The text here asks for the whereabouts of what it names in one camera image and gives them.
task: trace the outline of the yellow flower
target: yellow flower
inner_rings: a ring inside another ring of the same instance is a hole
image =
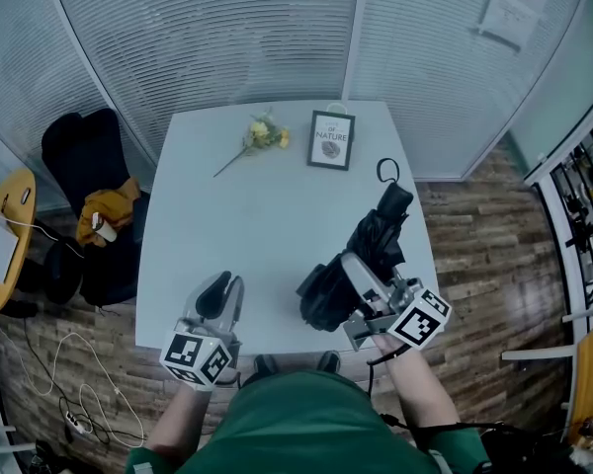
[[[288,144],[290,143],[290,134],[288,133],[287,129],[281,130],[281,141],[279,142],[279,147],[282,149],[286,149]]]
[[[250,125],[250,132],[255,138],[263,138],[268,135],[268,126],[262,121],[255,121]]]

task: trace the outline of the black umbrella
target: black umbrella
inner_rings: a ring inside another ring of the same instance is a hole
[[[393,277],[393,267],[404,262],[397,244],[407,207],[413,194],[391,183],[378,208],[358,223],[345,251],[352,251],[382,281]],[[342,253],[324,265],[317,265],[296,293],[301,297],[300,314],[316,330],[333,332],[361,305],[361,299],[340,263]]]

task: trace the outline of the white cable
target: white cable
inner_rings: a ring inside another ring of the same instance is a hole
[[[41,228],[38,225],[30,225],[29,223],[21,223],[20,221],[14,221],[13,219],[9,219],[8,217],[4,217],[4,216],[0,216],[0,219],[3,219],[5,221],[8,221],[9,223],[13,223],[14,225],[30,226],[31,228],[37,228],[38,230],[41,230],[43,232],[43,234],[46,237],[48,237],[48,239],[50,239],[51,241],[58,242],[58,239],[57,238],[52,237],[51,235],[49,235],[48,232],[46,232],[43,228]],[[84,256],[81,255],[81,254],[79,254],[77,252],[77,250],[75,250],[75,248],[73,248],[70,244],[66,243],[65,245],[70,249],[70,251],[72,251],[79,258],[81,258],[82,260],[84,259]]]
[[[22,369],[24,370],[25,374],[27,375],[27,379],[29,379],[29,384],[31,384],[31,386],[33,387],[33,389],[36,391],[36,393],[38,395],[40,395],[41,397],[45,397],[46,395],[50,394],[50,392],[52,391],[52,388],[55,384],[55,369],[57,367],[57,356],[59,355],[59,349],[61,348],[61,345],[63,344],[63,342],[68,339],[69,337],[72,336],[76,336],[79,339],[81,339],[84,343],[86,343],[86,345],[88,346],[88,348],[90,348],[90,351],[92,352],[92,354],[95,356],[95,359],[97,360],[97,363],[99,364],[99,366],[101,367],[101,369],[104,371],[104,373],[106,374],[106,377],[108,378],[108,381],[110,381],[110,384],[112,385],[112,387],[114,388],[115,394],[117,395],[121,395],[123,397],[123,399],[126,401],[127,407],[129,408],[129,410],[131,411],[131,413],[134,415],[134,417],[136,418],[136,420],[138,421],[138,425],[140,426],[140,436],[141,436],[141,440],[140,440],[140,444],[137,445],[132,445],[132,444],[127,444],[126,442],[123,442],[122,440],[120,440],[114,432],[112,432],[112,427],[110,426],[110,423],[108,422],[108,417],[106,416],[106,413],[103,410],[103,407],[101,405],[101,401],[99,400],[99,396],[97,395],[97,392],[92,388],[92,386],[90,386],[87,383],[82,383],[81,386],[79,386],[79,405],[81,406],[81,409],[83,410],[83,414],[88,416],[88,413],[86,411],[86,408],[83,406],[83,402],[81,401],[81,392],[83,390],[83,387],[87,387],[90,389],[90,391],[94,394],[95,399],[97,400],[97,404],[99,404],[99,409],[101,410],[101,414],[103,415],[103,419],[106,422],[106,425],[108,426],[109,432],[111,434],[112,437],[114,437],[118,442],[120,442],[122,445],[127,446],[127,447],[131,447],[131,448],[135,448],[135,447],[142,447],[145,443],[145,433],[144,433],[144,429],[142,427],[142,421],[140,420],[140,418],[138,417],[138,415],[136,414],[136,412],[134,411],[133,407],[129,404],[129,402],[127,401],[126,396],[124,395],[124,393],[119,389],[119,387],[112,381],[112,378],[110,377],[110,374],[108,373],[108,371],[106,370],[105,367],[103,367],[103,364],[101,363],[101,361],[99,360],[99,357],[97,356],[97,353],[95,352],[95,349],[92,347],[92,345],[86,341],[83,337],[81,337],[79,334],[77,334],[76,332],[71,332],[70,334],[64,336],[61,341],[59,341],[59,346],[57,346],[57,351],[55,352],[55,358],[52,361],[52,373],[51,373],[51,378],[50,378],[50,388],[48,388],[48,391],[46,391],[45,393],[41,393],[40,390],[38,389],[38,387],[33,383],[33,381],[31,380],[31,377],[29,376],[29,372],[27,371],[27,368],[24,365],[24,361],[22,360],[22,356],[20,355],[20,350],[18,349],[18,347],[16,346],[16,344],[11,340],[11,338],[5,333],[4,330],[2,330],[2,328],[0,327],[0,333],[7,338],[7,340],[11,343],[11,346],[13,346],[13,348],[15,349],[16,353],[18,354],[18,358],[20,359],[20,364],[22,365]],[[92,421],[90,421],[90,431],[86,431],[87,434],[89,434],[92,430],[94,429],[94,425],[92,424]]]

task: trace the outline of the green shirt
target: green shirt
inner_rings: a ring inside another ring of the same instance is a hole
[[[443,432],[428,443],[455,474],[487,461],[474,430]],[[351,381],[317,371],[278,374],[243,388],[209,443],[180,469],[135,449],[127,474],[439,473],[436,460],[394,435]]]

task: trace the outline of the window blind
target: window blind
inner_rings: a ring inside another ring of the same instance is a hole
[[[517,50],[476,30],[488,0],[366,0],[350,98],[387,102],[416,178],[460,178],[523,102],[578,1],[548,0]]]
[[[103,107],[51,1],[0,0],[0,139],[36,173],[42,200],[65,202],[42,161],[43,133],[63,114]],[[122,142],[130,172],[150,187],[153,166]]]
[[[340,98],[355,0],[61,0],[154,156],[174,113]]]

